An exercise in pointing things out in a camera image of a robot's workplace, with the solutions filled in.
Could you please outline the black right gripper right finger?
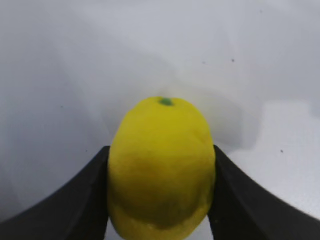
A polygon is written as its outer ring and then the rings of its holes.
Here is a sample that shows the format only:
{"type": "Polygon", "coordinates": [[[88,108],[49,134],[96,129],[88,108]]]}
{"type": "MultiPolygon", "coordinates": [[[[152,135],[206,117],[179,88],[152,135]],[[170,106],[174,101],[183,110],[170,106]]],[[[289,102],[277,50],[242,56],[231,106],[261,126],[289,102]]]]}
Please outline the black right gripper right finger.
{"type": "Polygon", "coordinates": [[[320,221],[263,188],[217,146],[213,204],[215,240],[318,240],[320,221]]]}

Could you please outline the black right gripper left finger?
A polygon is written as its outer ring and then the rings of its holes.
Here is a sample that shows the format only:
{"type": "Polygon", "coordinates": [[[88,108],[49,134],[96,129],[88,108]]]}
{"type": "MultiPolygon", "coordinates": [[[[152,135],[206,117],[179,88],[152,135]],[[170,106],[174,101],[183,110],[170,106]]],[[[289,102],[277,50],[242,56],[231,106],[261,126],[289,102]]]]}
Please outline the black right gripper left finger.
{"type": "Polygon", "coordinates": [[[107,233],[107,162],[104,146],[69,182],[0,224],[2,240],[103,240],[107,233]]]}

